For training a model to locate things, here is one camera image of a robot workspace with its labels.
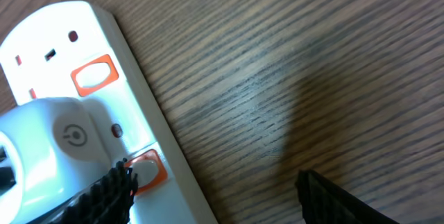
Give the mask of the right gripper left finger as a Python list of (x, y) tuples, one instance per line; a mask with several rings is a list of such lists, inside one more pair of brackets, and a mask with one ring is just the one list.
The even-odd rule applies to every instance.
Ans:
[(118, 161), (107, 174), (44, 220), (49, 224), (128, 224), (137, 175)]

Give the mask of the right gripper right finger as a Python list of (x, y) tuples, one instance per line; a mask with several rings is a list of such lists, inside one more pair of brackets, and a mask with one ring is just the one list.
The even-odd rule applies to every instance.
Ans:
[(300, 171), (296, 188), (306, 224), (398, 224), (314, 170)]

